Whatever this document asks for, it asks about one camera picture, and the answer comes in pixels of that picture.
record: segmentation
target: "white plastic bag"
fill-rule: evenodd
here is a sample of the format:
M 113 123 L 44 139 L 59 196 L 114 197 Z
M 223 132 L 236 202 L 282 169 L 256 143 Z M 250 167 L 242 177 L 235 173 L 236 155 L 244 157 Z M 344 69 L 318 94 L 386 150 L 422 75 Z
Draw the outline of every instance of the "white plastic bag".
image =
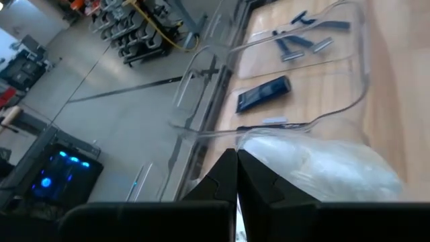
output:
M 320 201 L 389 201 L 402 192 L 394 170 L 365 145 L 260 129 L 244 135 L 238 149 Z

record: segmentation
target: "white wall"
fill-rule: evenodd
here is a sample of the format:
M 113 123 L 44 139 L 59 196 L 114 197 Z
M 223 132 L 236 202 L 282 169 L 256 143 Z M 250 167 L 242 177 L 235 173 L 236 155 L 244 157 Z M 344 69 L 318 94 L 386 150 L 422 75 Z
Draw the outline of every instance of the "white wall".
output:
M 0 64 L 0 70 L 3 70 L 10 59 L 15 55 L 15 51 L 9 48 L 14 42 L 17 42 L 17 40 L 13 36 L 0 29 L 0 58 L 6 60 L 4 63 Z
M 1 10 L 0 28 L 18 40 L 29 34 L 42 45 L 47 45 L 65 29 L 56 18 L 48 17 L 28 0 L 16 0 L 10 7 Z

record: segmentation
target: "metal bar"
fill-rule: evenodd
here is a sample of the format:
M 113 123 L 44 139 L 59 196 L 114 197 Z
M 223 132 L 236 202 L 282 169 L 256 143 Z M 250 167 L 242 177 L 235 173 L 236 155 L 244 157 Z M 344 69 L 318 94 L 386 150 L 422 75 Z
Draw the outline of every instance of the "metal bar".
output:
M 126 198 L 126 202 L 128 202 L 128 201 L 129 201 L 129 199 L 130 199 L 130 197 L 131 197 L 131 195 L 132 195 L 132 192 L 133 192 L 133 190 L 134 190 L 134 187 L 137 185 L 137 181 L 138 181 L 138 179 L 139 179 L 140 174 L 142 174 L 143 167 L 145 167 L 145 164 L 144 164 L 144 165 L 142 165 L 142 167 L 140 168 L 139 172 L 138 172 L 138 173 L 137 173 L 137 175 L 136 175 L 136 178 L 134 178 L 133 185 L 132 185 L 132 187 L 130 188 L 130 191 L 128 192 L 128 195 L 127 195 L 127 198 Z

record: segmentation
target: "black smartphone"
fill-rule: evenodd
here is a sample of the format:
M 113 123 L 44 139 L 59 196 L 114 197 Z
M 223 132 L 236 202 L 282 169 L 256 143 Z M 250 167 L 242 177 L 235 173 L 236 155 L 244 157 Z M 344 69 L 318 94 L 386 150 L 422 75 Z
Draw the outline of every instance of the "black smartphone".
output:
M 236 113 L 249 110 L 257 105 L 289 93 L 290 91 L 291 83 L 288 77 L 278 77 L 277 79 L 240 94 L 237 100 Z

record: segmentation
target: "orange object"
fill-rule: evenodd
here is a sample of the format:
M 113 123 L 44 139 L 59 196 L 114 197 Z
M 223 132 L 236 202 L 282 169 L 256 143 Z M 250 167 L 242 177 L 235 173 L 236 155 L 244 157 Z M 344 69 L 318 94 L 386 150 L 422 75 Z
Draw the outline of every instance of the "orange object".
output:
M 74 0 L 72 4 L 70 4 L 70 8 L 78 11 L 82 6 L 84 6 L 85 0 Z

